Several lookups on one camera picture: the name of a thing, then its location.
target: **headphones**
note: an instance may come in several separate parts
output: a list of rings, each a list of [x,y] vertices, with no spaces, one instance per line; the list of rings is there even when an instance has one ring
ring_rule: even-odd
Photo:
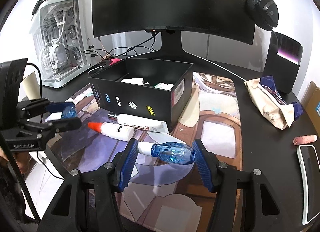
[[[279,11],[273,0],[247,0],[247,9],[255,24],[262,29],[271,31],[278,26]]]

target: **blue gripper pad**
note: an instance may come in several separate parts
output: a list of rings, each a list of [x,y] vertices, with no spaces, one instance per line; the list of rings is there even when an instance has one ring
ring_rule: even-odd
[[[66,107],[75,107],[73,102],[52,102],[45,107],[50,113],[63,112]]]
[[[206,187],[210,192],[213,192],[213,183],[211,180],[211,171],[210,168],[204,158],[204,155],[202,154],[202,147],[204,148],[204,145],[197,141],[199,139],[196,139],[192,143],[192,148],[195,150],[195,162],[198,167],[201,180],[203,182],[204,187]]]
[[[128,186],[134,164],[138,157],[138,149],[137,149],[138,141],[134,138],[131,138],[130,141],[128,142],[127,147],[130,144],[131,144],[131,147],[129,148],[129,152],[127,154],[126,159],[124,160],[124,163],[120,172],[120,182],[118,185],[118,188],[120,191],[123,191]]]

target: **speaker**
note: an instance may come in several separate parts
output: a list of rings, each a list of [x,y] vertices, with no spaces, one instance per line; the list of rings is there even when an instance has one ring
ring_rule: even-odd
[[[303,47],[299,42],[272,32],[262,76],[272,75],[277,90],[290,93],[299,71],[302,51]]]

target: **box logo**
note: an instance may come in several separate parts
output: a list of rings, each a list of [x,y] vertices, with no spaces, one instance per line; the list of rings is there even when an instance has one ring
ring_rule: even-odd
[[[320,116],[320,102],[319,102],[318,106],[316,107],[316,111],[318,112],[318,115]]]
[[[13,147],[14,149],[31,149],[35,148],[35,144],[14,144]]]
[[[147,106],[147,109],[148,109],[150,115],[155,116],[153,109],[150,106]]]
[[[119,97],[116,96],[116,100],[117,100],[118,106],[121,107],[121,101],[119,100]]]
[[[94,97],[96,98],[98,104],[100,104],[100,96],[99,96],[99,93],[98,91],[94,88],[93,84],[91,84],[91,89],[93,91],[93,95]]]
[[[108,94],[106,94],[106,100],[110,103],[110,98]]]
[[[134,110],[138,108],[134,102],[129,102],[129,106],[132,107]]]

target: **cardboard box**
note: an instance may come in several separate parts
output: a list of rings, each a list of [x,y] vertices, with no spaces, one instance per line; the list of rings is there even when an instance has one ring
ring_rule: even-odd
[[[116,114],[165,121],[171,132],[191,96],[192,65],[128,58],[89,77],[89,82],[99,107]],[[121,82],[132,78],[143,78],[150,86]],[[154,88],[161,82],[173,84],[173,88]]]
[[[318,136],[320,135],[320,89],[312,81],[304,96],[302,105],[309,115]]]

